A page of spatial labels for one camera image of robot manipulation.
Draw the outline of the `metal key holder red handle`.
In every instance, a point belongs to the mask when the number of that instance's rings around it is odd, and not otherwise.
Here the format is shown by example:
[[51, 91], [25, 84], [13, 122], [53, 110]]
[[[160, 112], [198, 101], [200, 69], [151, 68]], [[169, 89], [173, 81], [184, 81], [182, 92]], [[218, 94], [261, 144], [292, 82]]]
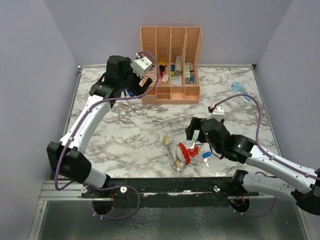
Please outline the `metal key holder red handle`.
[[[174, 145], [173, 141], [171, 141], [169, 145], [165, 145], [166, 157], [168, 158], [169, 164], [174, 172], [183, 172], [188, 165], [187, 158], [183, 153], [184, 148], [185, 146], [181, 142]], [[176, 171], [175, 160], [180, 160], [184, 164], [183, 171]]]

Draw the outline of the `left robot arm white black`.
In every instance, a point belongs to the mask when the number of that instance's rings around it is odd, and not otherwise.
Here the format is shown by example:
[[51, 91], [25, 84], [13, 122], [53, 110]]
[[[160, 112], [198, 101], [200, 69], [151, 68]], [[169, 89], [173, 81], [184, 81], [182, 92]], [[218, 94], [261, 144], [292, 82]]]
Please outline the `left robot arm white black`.
[[126, 90], [133, 93], [133, 99], [140, 99], [156, 87], [159, 81], [151, 78], [140, 85], [145, 73], [153, 66], [158, 67], [159, 63], [148, 52], [137, 52], [134, 60], [119, 55], [108, 58], [105, 73], [91, 86], [86, 104], [75, 123], [58, 142], [50, 142], [47, 146], [56, 190], [65, 189], [58, 184], [59, 176], [63, 176], [72, 182], [91, 186], [101, 198], [110, 193], [110, 176], [95, 169], [85, 157], [88, 143], [114, 104], [130, 100], [122, 97]]

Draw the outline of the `yellow key tag with key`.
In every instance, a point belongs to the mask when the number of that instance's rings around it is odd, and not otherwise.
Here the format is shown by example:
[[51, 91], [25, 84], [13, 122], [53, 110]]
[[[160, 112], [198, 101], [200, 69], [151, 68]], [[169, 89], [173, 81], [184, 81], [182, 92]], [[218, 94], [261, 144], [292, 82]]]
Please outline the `yellow key tag with key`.
[[180, 160], [176, 159], [174, 161], [175, 167], [176, 167], [176, 171], [181, 172], [184, 169], [184, 163], [181, 162]]

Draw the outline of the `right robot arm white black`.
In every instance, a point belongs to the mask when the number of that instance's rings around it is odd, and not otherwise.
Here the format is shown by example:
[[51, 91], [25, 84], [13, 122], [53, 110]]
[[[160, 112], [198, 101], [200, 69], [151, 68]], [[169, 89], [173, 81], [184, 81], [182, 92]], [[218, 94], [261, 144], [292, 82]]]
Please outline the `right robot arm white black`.
[[193, 117], [185, 129], [191, 140], [198, 131], [197, 140], [207, 143], [222, 158], [256, 167], [270, 174], [258, 176], [238, 170], [232, 177], [229, 189], [240, 196], [244, 192], [265, 193], [288, 199], [313, 215], [320, 214], [320, 171], [291, 162], [276, 155], [254, 140], [239, 134], [230, 134], [223, 121], [215, 118]]

